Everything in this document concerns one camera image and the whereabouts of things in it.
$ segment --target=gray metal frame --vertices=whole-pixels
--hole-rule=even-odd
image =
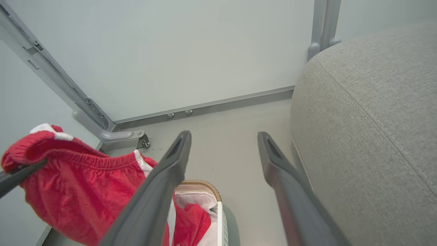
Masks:
[[[111,130],[115,124],[95,105],[90,103],[87,95],[77,86],[77,84],[70,78],[70,76],[62,69],[62,67],[55,61],[51,54],[38,41],[35,35],[30,31],[18,15],[12,10],[5,0],[0,0],[1,14],[7,15],[9,23],[8,31],[12,32],[12,37],[18,44],[25,44],[23,46],[29,55],[33,58],[35,63],[34,69],[42,69],[53,82],[60,88],[63,93],[56,92],[65,102],[73,101],[81,110],[83,110],[99,127],[105,130]]]
[[[341,42],[335,37],[341,0],[314,0],[311,45],[308,61],[319,52]]]

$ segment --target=gray upholstered ottoman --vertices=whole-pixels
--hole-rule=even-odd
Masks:
[[[437,245],[437,23],[335,45],[291,100],[293,141],[354,245]]]

